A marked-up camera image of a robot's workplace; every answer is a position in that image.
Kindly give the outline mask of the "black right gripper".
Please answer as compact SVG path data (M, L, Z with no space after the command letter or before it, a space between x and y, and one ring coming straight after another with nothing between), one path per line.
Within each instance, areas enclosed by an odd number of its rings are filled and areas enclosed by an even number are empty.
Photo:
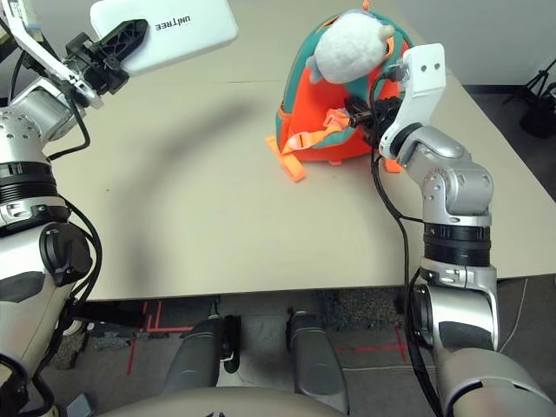
M349 125L361 128L364 142L379 142L397 116L399 99L377 100L372 106L366 107L360 113L358 99L347 98L345 100L345 110L349 116Z

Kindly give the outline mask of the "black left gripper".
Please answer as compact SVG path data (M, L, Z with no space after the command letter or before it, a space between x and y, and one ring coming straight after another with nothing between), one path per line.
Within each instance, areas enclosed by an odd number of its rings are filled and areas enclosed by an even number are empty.
M147 20L133 19L120 23L96 43L79 34L66 44L65 63L97 94L115 94L129 80L123 60L141 45L147 30Z

